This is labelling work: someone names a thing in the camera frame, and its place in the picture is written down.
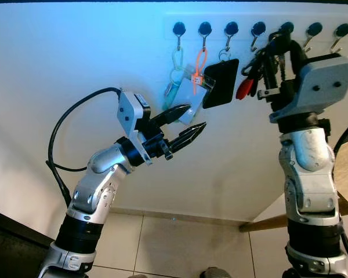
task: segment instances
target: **tiled floor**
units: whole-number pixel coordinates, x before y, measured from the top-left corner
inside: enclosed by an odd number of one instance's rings
[[[348,235],[348,216],[344,217]],[[280,278],[290,267],[286,228],[239,233],[237,227],[110,214],[90,278],[195,278],[209,266],[233,278]]]

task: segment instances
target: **orange lanyard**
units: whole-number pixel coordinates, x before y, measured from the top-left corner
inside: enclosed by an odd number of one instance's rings
[[[205,57],[204,60],[202,61],[202,64],[200,66],[200,58],[201,55],[205,52]],[[197,55],[197,59],[196,59],[196,72],[194,74],[192,74],[191,79],[193,82],[193,95],[196,95],[196,84],[201,85],[202,84],[202,76],[201,76],[201,71],[205,66],[206,63],[206,59],[208,57],[208,51],[207,49],[201,49],[200,52]]]

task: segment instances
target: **key ring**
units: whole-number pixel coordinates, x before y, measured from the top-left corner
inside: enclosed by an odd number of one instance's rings
[[[227,51],[225,48],[223,48],[218,54],[219,61],[224,61],[221,59],[222,55],[226,55],[226,57],[228,58],[228,61],[231,59],[231,53]]]
[[[248,65],[246,65],[242,68],[241,74],[243,76],[249,76],[249,73],[250,73],[252,66],[253,66],[253,62],[251,61]]]

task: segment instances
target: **black base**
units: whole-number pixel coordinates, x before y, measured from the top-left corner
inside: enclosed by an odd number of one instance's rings
[[[66,215],[56,245],[74,253],[91,254],[95,251],[102,228],[103,224],[84,222]]]
[[[339,225],[312,226],[288,220],[290,246],[314,257],[329,258],[340,255]]]

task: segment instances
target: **keychain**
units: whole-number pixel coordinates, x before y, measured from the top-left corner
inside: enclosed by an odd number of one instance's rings
[[[177,22],[173,27],[173,33],[178,38],[177,47],[172,52],[172,61],[173,61],[173,68],[170,71],[169,74],[169,84],[167,85],[164,93],[165,97],[165,104],[163,109],[168,109],[172,103],[173,99],[175,98],[175,95],[178,91],[178,88],[182,82],[183,74],[185,69],[183,68],[183,48],[180,45],[180,37],[186,32],[186,27],[182,22]],[[175,80],[174,74],[181,75],[181,77],[178,80]]]
[[[171,103],[171,107],[180,104],[189,104],[191,108],[188,109],[179,120],[185,125],[189,125],[196,115],[197,110],[201,106],[205,95],[214,87],[214,80],[202,74],[202,69],[205,67],[207,59],[206,38],[211,33],[211,25],[208,22],[203,22],[198,32],[202,36],[202,49],[197,55],[195,67],[188,65],[184,70],[183,79],[176,91],[176,94]]]
[[[238,68],[238,59],[230,60],[230,41],[231,38],[238,32],[237,23],[229,22],[224,29],[224,34],[227,37],[226,47],[219,52],[219,63],[210,65],[205,68],[204,75],[212,78],[215,81],[213,89],[206,94],[202,107],[204,109],[230,103],[232,100],[234,84]]]

